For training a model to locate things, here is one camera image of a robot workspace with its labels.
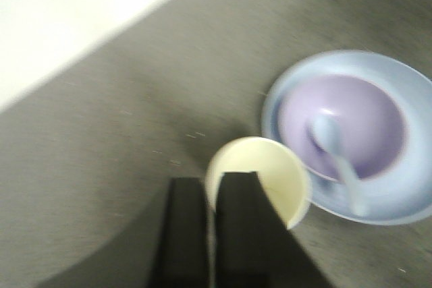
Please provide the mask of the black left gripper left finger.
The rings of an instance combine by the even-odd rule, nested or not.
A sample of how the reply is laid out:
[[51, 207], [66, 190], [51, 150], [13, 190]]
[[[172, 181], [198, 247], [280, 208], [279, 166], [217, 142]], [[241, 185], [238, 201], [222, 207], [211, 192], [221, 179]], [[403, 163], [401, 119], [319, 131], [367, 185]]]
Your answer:
[[148, 287], [208, 287], [207, 205], [202, 183], [173, 178]]

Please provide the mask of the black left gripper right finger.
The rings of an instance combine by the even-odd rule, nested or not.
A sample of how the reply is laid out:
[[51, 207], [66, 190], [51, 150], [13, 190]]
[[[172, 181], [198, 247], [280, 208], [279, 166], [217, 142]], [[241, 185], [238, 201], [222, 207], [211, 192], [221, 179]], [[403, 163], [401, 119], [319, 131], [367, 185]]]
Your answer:
[[327, 278], [289, 233], [257, 173], [225, 173], [217, 195], [218, 287], [326, 287]]

